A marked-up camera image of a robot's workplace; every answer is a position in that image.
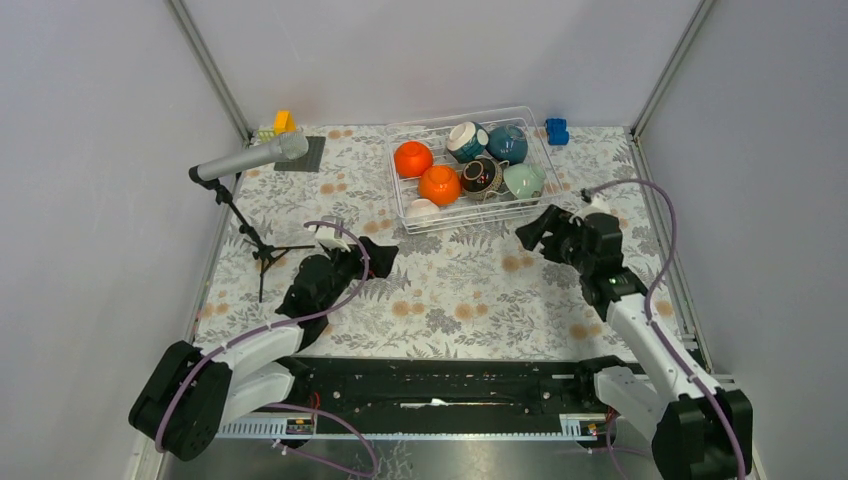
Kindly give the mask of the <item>small white patterned bowl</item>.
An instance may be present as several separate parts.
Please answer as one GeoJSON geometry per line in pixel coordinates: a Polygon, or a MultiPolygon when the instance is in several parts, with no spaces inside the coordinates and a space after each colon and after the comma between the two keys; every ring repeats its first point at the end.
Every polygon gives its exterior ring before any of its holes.
{"type": "Polygon", "coordinates": [[[413,222],[436,220],[441,213],[438,205],[426,198],[413,200],[405,210],[405,218],[413,222]]]}

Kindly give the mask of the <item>pale green bowl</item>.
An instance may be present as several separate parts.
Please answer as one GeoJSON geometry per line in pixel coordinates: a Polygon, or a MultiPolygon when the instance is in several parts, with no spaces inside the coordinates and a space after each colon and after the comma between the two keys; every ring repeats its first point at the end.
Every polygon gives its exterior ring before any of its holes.
{"type": "Polygon", "coordinates": [[[532,163],[512,165],[503,172],[507,190],[518,200],[539,198],[546,179],[544,169],[532,163]]]}

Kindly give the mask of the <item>black patterned bowl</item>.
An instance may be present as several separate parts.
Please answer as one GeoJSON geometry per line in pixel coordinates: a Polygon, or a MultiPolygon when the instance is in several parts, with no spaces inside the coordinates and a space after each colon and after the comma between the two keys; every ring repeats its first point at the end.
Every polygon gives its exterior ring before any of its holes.
{"type": "Polygon", "coordinates": [[[488,157],[477,157],[467,163],[459,175],[464,195],[474,201],[485,201],[500,194],[504,166],[488,157]]]}

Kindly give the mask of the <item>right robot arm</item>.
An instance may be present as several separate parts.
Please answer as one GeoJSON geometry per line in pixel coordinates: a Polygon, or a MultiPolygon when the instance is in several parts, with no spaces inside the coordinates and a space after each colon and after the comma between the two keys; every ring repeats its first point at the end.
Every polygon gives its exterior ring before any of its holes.
{"type": "Polygon", "coordinates": [[[517,228],[522,246],[579,275],[584,300],[626,343],[649,378],[611,358],[573,386],[575,402],[605,405],[650,442],[665,479],[743,479],[752,471],[753,408],[740,390],[711,376],[651,314],[649,290],[624,263],[618,219],[598,208],[549,206],[517,228]]]}

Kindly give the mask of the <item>dark blue bowl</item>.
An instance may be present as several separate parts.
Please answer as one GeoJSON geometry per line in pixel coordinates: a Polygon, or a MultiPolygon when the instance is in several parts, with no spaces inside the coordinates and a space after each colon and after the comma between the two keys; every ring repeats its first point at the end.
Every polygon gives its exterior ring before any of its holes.
{"type": "Polygon", "coordinates": [[[489,132],[486,151],[498,161],[507,161],[510,165],[523,163],[528,148],[524,131],[515,124],[501,125],[489,132]]]}

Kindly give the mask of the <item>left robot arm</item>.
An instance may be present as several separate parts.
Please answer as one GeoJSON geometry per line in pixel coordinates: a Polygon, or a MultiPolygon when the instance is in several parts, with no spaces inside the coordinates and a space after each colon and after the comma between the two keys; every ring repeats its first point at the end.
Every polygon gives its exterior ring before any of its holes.
{"type": "Polygon", "coordinates": [[[296,411],[309,401],[307,380],[280,359],[314,343],[350,284],[386,278],[399,253],[362,236],[343,249],[327,248],[301,261],[283,303],[281,326],[201,350],[186,341],[170,345],[128,414],[129,424],[183,461],[196,458],[218,429],[269,403],[296,411]]]}

